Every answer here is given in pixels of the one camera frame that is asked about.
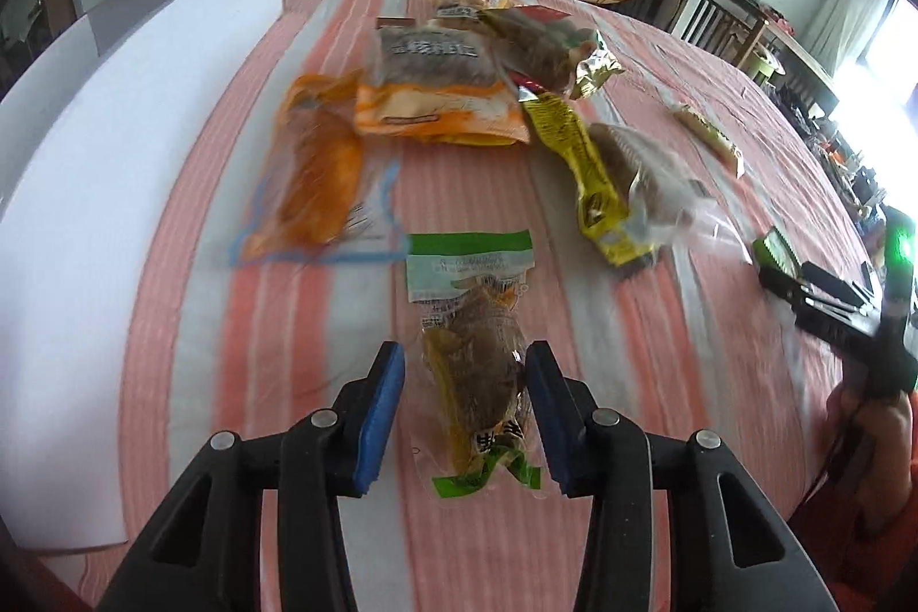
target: snack package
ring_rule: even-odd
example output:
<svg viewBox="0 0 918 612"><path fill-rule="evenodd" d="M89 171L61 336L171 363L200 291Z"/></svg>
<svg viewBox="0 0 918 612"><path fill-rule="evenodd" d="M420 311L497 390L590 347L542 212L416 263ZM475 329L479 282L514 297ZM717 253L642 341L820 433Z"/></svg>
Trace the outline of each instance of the snack package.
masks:
<svg viewBox="0 0 918 612"><path fill-rule="evenodd" d="M357 94L360 132L470 146L529 142L515 91L482 37L383 27L375 46Z"/></svg>
<svg viewBox="0 0 918 612"><path fill-rule="evenodd" d="M673 110L673 114L679 123L685 125L693 134L701 138L705 146L708 146L714 152L714 155L722 162L724 167L727 167L733 177L742 177L745 172L745 166L742 164L742 151L736 147L724 132L704 115L692 110L690 105L682 105L677 110Z"/></svg>
<svg viewBox="0 0 918 612"><path fill-rule="evenodd" d="M412 442L419 452L439 452L430 454L441 471L431 478L439 497L476 493L501 466L540 488L540 469L527 457L526 343L513 314L533 266L529 232L411 237L407 288L411 301L425 305L422 358L433 379L415 396L438 404L437 418L413 432Z"/></svg>
<svg viewBox="0 0 918 612"><path fill-rule="evenodd" d="M540 141L566 161L577 183L577 224L612 265L653 259L654 247L635 242L625 231L630 213L626 199L606 172L586 125L563 100L549 92L538 95L520 88L522 106Z"/></svg>
<svg viewBox="0 0 918 612"><path fill-rule="evenodd" d="M623 68L595 29L545 6L484 10L479 19L503 40L503 59L555 94L577 100Z"/></svg>
<svg viewBox="0 0 918 612"><path fill-rule="evenodd" d="M588 134L628 206L619 228L632 242L691 247L750 257L733 222L674 151L627 125L592 123Z"/></svg>
<svg viewBox="0 0 918 612"><path fill-rule="evenodd" d="M486 9L506 9L509 0L433 0L437 25L453 30L479 32L484 25L479 12Z"/></svg>
<svg viewBox="0 0 918 612"><path fill-rule="evenodd" d="M405 256L390 201L398 163L384 139L353 128L356 80L304 76L287 92L235 263Z"/></svg>

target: pink striped cloth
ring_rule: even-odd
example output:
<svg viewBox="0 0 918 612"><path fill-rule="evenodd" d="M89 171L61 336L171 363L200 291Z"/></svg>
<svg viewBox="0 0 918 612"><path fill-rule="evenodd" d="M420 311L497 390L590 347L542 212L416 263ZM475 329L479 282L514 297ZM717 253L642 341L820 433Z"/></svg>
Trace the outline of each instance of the pink striped cloth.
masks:
<svg viewBox="0 0 918 612"><path fill-rule="evenodd" d="M754 84L719 59L609 11L568 0L513 0L598 26L625 66L579 103L591 122L627 123L687 161L746 241L781 227L799 253L852 275L866 254L796 134ZM286 0L185 163L150 249L121 391L121 488L136 537L208 436L277 432L362 376L383 340L413 357L417 315L401 265L233 270L230 245L249 201L283 92L300 73L361 64L378 16L430 14L430 0ZM669 110L689 103L745 154L730 178ZM617 279L577 232L573 183L540 146L400 144L395 204L409 232L528 228L536 268L518 307L530 340L548 340L568 375L645 430L722 434L786 516L823 453L823 402L840 376L824 346L735 260L688 250ZM410 360L409 365L416 364ZM341 515L361 609L375 612L571 609L589 502L527 494L512 481L442 502L415 467L410 414L399 413L382 475ZM655 608L668 609L661 508ZM265 498L263 604L280 609L274 498ZM93 603L126 548L89 553L71 583Z"/></svg>

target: green packet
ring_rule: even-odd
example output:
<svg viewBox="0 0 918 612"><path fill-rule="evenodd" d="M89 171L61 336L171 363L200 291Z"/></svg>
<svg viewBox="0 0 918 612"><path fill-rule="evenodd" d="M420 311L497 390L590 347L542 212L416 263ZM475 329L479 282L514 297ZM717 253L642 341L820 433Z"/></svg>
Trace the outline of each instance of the green packet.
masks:
<svg viewBox="0 0 918 612"><path fill-rule="evenodd" d="M426 397L439 402L451 476L431 476L442 498L481 490L499 467L538 490L540 468L526 459L531 404L525 391L526 342L513 309L535 266L528 231L410 236L409 300L424 306L421 343L433 374ZM413 433L419 445L430 434Z"/></svg>

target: window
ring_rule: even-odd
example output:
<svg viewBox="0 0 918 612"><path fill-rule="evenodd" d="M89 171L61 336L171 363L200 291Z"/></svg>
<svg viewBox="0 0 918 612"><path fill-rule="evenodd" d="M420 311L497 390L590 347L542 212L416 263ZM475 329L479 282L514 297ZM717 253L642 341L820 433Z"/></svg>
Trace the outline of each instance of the window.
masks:
<svg viewBox="0 0 918 612"><path fill-rule="evenodd" d="M918 102L918 0L889 0L883 18L857 60L894 102L912 109Z"/></svg>

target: orange food package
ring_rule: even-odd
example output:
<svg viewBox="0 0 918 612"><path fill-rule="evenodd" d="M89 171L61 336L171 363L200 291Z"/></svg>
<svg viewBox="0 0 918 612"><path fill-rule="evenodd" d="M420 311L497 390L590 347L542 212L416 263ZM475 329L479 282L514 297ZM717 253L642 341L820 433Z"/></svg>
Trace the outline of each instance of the orange food package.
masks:
<svg viewBox="0 0 918 612"><path fill-rule="evenodd" d="M355 76L300 77L288 91L237 261L336 259L332 247L343 256L400 254L387 202L398 165L355 131L355 91Z"/></svg>
<svg viewBox="0 0 918 612"><path fill-rule="evenodd" d="M482 37L384 27L375 46L357 92L360 132L470 146L529 143L516 89Z"/></svg>

